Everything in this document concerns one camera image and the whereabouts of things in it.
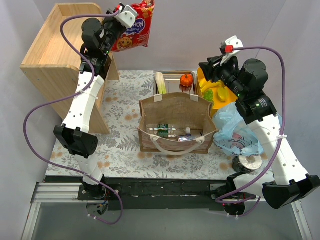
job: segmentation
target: yellow container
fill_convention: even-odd
[[[201,98],[204,98],[204,96],[203,96],[203,92],[201,92],[201,87],[199,82],[204,78],[205,78],[204,72],[199,67],[197,70],[196,92]],[[226,101],[220,101],[217,93],[218,87],[213,87],[211,89],[213,91],[213,102],[214,102],[214,105],[212,107],[211,114],[210,114],[210,117],[212,118],[219,109],[223,108],[224,106],[230,103],[235,102],[238,98],[236,97],[236,95],[234,95],[232,91],[228,89],[229,97],[227,98]]]

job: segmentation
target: floral tablecloth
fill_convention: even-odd
[[[232,158],[214,144],[208,154],[169,156],[140,152],[139,100],[153,96],[154,72],[120,71],[119,74],[119,81],[108,81],[102,106],[111,133],[97,134],[98,147],[91,156],[106,177],[225,180],[235,173]],[[51,161],[79,169],[74,156],[59,141],[55,143]],[[79,176],[74,171],[52,165],[46,175]]]

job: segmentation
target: cookie package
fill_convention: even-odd
[[[132,28],[122,34],[112,47],[112,52],[121,52],[127,49],[143,46],[148,47],[155,1],[143,0],[131,5],[138,13]]]

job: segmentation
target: white bag handle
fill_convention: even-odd
[[[154,143],[154,145],[156,146],[156,148],[157,148],[160,152],[162,152],[162,153],[164,153],[164,154],[172,155],[172,156],[180,156],[180,155],[189,154],[189,153],[191,153],[193,150],[196,150],[199,146],[201,146],[201,145],[205,142],[205,140],[206,140],[205,136],[201,136],[201,137],[198,137],[198,138],[195,139],[196,142],[197,142],[197,144],[193,145],[193,146],[190,147],[188,150],[185,150],[185,151],[168,151],[168,150],[163,149],[163,148],[159,145],[159,143],[157,143],[157,140],[158,140],[159,138],[160,138],[160,137],[157,136],[157,135],[150,135],[151,141]]]

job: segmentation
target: orange pumpkin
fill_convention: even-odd
[[[192,74],[187,73],[181,76],[180,84],[184,87],[190,87],[194,83],[194,77]]]

